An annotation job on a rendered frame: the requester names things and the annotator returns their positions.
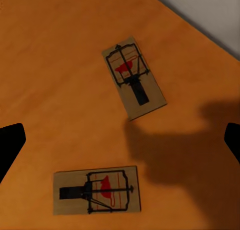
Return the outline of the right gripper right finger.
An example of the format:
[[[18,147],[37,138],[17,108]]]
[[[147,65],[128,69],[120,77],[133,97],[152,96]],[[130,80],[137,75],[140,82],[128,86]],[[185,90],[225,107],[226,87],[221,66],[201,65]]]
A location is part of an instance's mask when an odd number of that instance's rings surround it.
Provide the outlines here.
[[[240,125],[229,123],[224,136],[224,141],[240,163]]]

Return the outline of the mousetrap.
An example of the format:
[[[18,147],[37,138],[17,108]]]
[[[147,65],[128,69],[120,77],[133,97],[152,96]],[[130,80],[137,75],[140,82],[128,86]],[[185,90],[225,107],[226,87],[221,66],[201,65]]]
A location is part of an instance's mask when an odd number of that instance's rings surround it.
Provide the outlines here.
[[[133,36],[101,53],[130,120],[167,105]]]
[[[53,215],[141,212],[136,166],[53,173]]]

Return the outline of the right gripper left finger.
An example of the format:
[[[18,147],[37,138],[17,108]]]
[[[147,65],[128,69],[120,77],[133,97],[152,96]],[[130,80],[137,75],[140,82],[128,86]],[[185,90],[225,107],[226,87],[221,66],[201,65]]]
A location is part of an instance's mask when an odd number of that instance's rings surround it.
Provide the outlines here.
[[[0,128],[0,183],[26,142],[22,123]]]

